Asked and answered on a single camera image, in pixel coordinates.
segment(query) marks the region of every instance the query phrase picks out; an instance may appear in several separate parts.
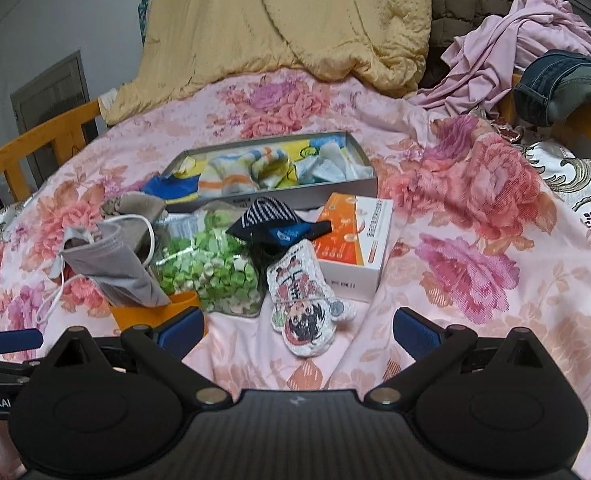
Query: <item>mask ear loop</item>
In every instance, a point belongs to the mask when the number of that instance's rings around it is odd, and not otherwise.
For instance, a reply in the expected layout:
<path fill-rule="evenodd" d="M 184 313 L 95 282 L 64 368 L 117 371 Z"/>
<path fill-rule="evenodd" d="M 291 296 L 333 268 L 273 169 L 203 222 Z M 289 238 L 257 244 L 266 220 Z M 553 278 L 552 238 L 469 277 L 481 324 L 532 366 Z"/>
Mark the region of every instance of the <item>mask ear loop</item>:
<path fill-rule="evenodd" d="M 151 260 L 154 259 L 154 252 L 156 250 L 156 234 L 154 233 L 154 227 L 151 225 L 151 222 L 149 222 L 149 219 L 146 216 L 142 215 L 126 214 L 112 216 L 110 218 L 105 219 L 104 222 L 110 224 L 111 222 L 118 222 L 120 220 L 127 219 L 143 221 L 146 224 L 147 231 L 149 231 L 149 238 L 151 238 L 151 241 L 149 243 L 149 253 L 146 255 L 144 262 L 142 262 L 143 267 L 146 267 L 151 263 Z"/>
<path fill-rule="evenodd" d="M 147 217 L 142 216 L 142 215 L 127 214 L 127 215 L 119 215 L 119 216 L 115 216 L 112 218 L 108 218 L 105 220 L 105 222 L 111 223 L 111 222 L 117 222 L 119 220 L 126 220 L 129 218 L 135 219 L 135 220 L 142 220 L 144 223 L 146 223 L 147 230 L 149 231 L 149 238 L 150 238 L 149 253 L 147 254 L 146 258 L 144 259 L 144 262 L 142 262 L 143 267 L 146 267 L 147 265 L 149 265 L 151 263 L 151 260 L 154 259 L 154 252 L 156 250 L 156 234 L 154 233 L 154 227 L 152 226 L 151 222 L 149 222 L 149 219 Z M 91 234 L 88 235 L 87 240 L 90 244 L 93 244 L 94 240 L 93 240 L 93 237 L 91 236 Z M 54 313 L 54 310 L 58 306 L 58 302 L 60 301 L 60 298 L 62 297 L 62 295 L 64 293 L 64 288 L 67 285 L 69 285 L 71 282 L 74 282 L 75 280 L 78 280 L 79 278 L 85 278 L 85 276 L 82 274 L 76 274 L 75 276 L 72 276 L 68 280 L 65 281 L 64 280 L 64 258 L 62 257 L 62 254 L 58 254 L 57 257 L 60 258 L 60 286 L 58 287 L 58 290 L 55 290 L 52 294 L 50 294 L 49 297 L 46 300 L 44 300 L 42 302 L 42 304 L 38 307 L 38 310 L 36 312 L 36 323 L 37 324 L 44 323 Z M 48 308 L 45 315 L 42 316 L 42 310 L 44 309 L 45 305 L 49 302 L 51 302 L 51 305 Z"/>

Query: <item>blue label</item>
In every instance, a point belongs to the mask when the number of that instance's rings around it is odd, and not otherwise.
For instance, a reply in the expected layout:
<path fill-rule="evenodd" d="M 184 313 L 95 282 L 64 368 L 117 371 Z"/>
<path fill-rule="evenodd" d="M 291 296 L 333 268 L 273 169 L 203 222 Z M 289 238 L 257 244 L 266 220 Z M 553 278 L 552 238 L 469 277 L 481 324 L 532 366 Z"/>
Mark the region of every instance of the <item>blue label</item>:
<path fill-rule="evenodd" d="M 272 237 L 282 247 L 291 247 L 298 243 L 304 235 L 311 230 L 311 224 L 303 222 L 301 224 L 294 224 L 288 227 L 278 227 L 270 229 Z"/>

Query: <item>orange and white box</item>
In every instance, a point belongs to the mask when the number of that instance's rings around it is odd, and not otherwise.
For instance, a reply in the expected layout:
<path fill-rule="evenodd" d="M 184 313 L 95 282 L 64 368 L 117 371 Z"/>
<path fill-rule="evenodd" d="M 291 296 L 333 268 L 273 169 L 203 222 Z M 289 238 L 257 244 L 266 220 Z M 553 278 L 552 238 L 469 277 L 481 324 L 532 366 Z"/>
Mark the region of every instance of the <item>orange and white box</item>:
<path fill-rule="evenodd" d="M 318 220 L 333 231 L 314 240 L 324 279 L 339 298 L 373 300 L 380 284 L 393 201 L 333 193 Z"/>

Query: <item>yellow quilt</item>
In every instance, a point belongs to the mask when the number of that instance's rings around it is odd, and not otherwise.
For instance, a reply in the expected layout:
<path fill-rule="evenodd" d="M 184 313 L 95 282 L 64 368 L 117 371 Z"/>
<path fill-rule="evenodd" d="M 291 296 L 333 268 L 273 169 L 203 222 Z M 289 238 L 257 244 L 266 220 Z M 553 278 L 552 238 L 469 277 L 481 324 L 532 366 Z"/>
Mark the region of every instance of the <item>yellow quilt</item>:
<path fill-rule="evenodd" d="M 416 89 L 431 0 L 152 0 L 143 59 L 105 120 L 115 124 L 228 75 L 306 68 L 353 73 L 381 92 Z"/>

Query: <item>wooden bed frame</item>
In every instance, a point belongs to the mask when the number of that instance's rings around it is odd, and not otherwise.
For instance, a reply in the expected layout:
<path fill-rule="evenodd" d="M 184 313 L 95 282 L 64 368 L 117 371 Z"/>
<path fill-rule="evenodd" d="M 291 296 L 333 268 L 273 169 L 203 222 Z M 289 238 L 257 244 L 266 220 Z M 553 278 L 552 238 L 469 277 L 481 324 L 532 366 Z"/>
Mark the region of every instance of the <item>wooden bed frame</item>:
<path fill-rule="evenodd" d="M 520 76 L 514 75 L 513 85 L 519 81 Z M 517 123 L 512 94 L 502 99 L 498 104 L 498 110 L 509 123 Z M 6 177 L 12 195 L 17 201 L 25 200 L 31 195 L 20 168 L 20 161 L 51 143 L 56 160 L 61 166 L 86 146 L 82 125 L 94 120 L 99 114 L 100 106 L 98 101 L 94 100 L 29 130 L 0 148 L 0 175 L 4 174 Z M 573 112 L 564 124 L 554 124 L 552 132 L 570 150 L 573 150 L 575 140 L 579 136 L 585 135 L 591 139 L 591 104 Z"/>
<path fill-rule="evenodd" d="M 17 202 L 31 196 L 20 161 L 51 143 L 58 165 L 62 166 L 86 146 L 82 125 L 94 120 L 99 114 L 98 100 L 93 100 L 36 126 L 0 148 L 0 175 L 4 174 Z"/>

